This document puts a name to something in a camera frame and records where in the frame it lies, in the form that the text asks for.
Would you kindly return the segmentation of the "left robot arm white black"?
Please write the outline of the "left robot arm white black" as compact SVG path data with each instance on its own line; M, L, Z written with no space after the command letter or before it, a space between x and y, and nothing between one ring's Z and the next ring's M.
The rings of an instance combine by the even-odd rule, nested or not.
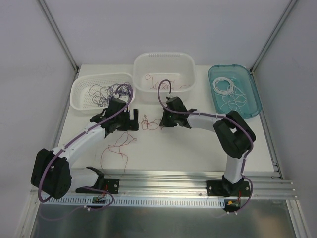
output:
M77 193L112 193L104 173L94 167L73 170L73 164L90 147L115 131L138 131L139 110L128 109L122 99L111 99L109 106L92 116L83 131L66 145L51 150L43 148L35 158L31 185L50 198L60 199L69 190Z

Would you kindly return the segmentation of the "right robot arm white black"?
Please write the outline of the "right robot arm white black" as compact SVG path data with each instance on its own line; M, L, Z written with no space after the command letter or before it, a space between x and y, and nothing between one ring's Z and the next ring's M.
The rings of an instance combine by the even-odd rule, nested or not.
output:
M245 160L256 140L254 132L237 111L230 111L225 115L212 115L196 109L187 110L179 97L166 99L161 127L181 126L216 133L227 159L221 181L211 186L211 192L217 196L235 196L244 182Z

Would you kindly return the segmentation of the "white perforated basket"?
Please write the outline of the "white perforated basket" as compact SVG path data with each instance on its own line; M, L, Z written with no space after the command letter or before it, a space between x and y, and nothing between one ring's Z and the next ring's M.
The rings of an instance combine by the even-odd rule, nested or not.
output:
M70 104L73 109L82 113L93 114L108 107L114 93L127 100L134 89L132 76L128 73L104 73L77 78L71 88Z

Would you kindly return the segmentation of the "white plastic tub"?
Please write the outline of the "white plastic tub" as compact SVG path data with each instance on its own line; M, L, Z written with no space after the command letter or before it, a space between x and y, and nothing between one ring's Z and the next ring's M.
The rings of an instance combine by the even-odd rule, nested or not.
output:
M144 53L136 57L133 65L133 84L136 96L145 103L157 103L158 87L161 81L168 79L160 88L160 96L168 95L187 100L196 86L195 62L191 56L179 52Z

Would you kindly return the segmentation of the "teal transparent plastic tray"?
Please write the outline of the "teal transparent plastic tray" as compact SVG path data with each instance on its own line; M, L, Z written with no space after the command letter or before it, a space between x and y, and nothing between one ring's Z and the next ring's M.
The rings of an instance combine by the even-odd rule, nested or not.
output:
M237 64L214 65L208 70L216 112L237 111L244 119L257 116L262 104L250 72Z

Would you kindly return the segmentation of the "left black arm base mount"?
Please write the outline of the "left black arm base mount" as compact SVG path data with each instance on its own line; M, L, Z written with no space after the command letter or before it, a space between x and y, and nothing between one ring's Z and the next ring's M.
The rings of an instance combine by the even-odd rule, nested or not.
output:
M118 194L119 191L119 182L120 179L118 178L103 178L98 179L96 183L90 187L90 189L87 189L85 187L79 187L75 189L76 193L79 194L101 194L100 190L106 191L111 194Z

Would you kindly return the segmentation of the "aluminium mounting rail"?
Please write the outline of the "aluminium mounting rail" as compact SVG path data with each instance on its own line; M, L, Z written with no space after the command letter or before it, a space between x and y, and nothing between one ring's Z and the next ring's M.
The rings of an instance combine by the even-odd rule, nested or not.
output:
M221 181L221 172L106 170L104 180L118 179L117 194L137 197L207 197L213 190L208 181ZM297 200L298 194L291 180L282 179L278 172L247 173L247 185L241 195L252 199Z

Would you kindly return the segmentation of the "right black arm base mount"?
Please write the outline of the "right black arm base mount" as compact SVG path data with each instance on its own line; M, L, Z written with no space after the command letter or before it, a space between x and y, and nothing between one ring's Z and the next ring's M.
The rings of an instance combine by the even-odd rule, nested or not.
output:
M207 196L222 197L249 197L251 195L251 187L247 181L239 181L230 183L224 180L208 180L206 181Z

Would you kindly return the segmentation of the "left aluminium frame post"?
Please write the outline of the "left aluminium frame post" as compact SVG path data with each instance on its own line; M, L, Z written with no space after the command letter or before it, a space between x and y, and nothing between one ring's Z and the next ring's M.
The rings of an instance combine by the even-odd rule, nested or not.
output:
M53 14L51 13L51 10L49 9L49 6L47 5L46 1L45 0L37 0L37 4L39 5L39 7L41 8L44 16L45 16L45 19L47 20L47 22L49 23L52 31L54 32L54 35L56 36L64 54L66 55L68 61L70 62L71 64L71 67L73 68L73 70L75 72L78 72L79 70L79 66L78 64L76 63L68 45L67 45L67 42L65 41L63 35L62 35L62 32L60 31L55 19L54 19L54 16Z

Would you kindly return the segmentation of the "aluminium frame post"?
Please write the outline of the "aluminium frame post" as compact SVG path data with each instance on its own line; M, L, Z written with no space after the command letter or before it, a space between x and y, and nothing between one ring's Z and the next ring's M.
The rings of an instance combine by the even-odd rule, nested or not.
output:
M78 72L79 70L79 66L78 64L76 63L68 45L67 45L67 42L65 41L63 35L62 35L62 32L60 31L55 19L54 19L54 16L53 14L51 13L51 10L49 9L49 6L47 5L46 1L45 0L37 0L37 4L39 5L39 7L41 8L44 16L45 16L45 19L47 20L47 22L49 23L52 31L54 32L54 35L56 36L64 54L66 55L68 61L70 62L71 64L71 67L73 68L73 70L75 72Z
M277 23L275 24L274 28L272 29L271 33L269 34L265 44L263 45L260 53L258 54L255 62L250 68L250 74L254 75L256 69L259 67L260 63L263 61L265 55L269 51L270 47L274 43L275 39L277 38L279 32L283 28L286 20L289 18L290 14L294 10L295 6L299 3L299 0L289 0L285 9L283 10L281 16L279 17Z

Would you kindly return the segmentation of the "right aluminium frame post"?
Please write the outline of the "right aluminium frame post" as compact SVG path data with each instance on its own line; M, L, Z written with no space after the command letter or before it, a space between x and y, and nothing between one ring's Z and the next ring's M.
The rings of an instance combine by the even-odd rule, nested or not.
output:
M281 16L279 17L277 23L275 24L274 28L272 29L271 33L269 34L265 44L263 45L260 53L258 54L255 62L250 68L250 74L254 75L256 69L259 67L260 63L263 61L265 55L269 51L270 47L274 43L275 39L277 38L279 32L283 28L286 20L289 18L290 14L294 10L295 6L299 3L299 0L289 0L285 9L283 10Z

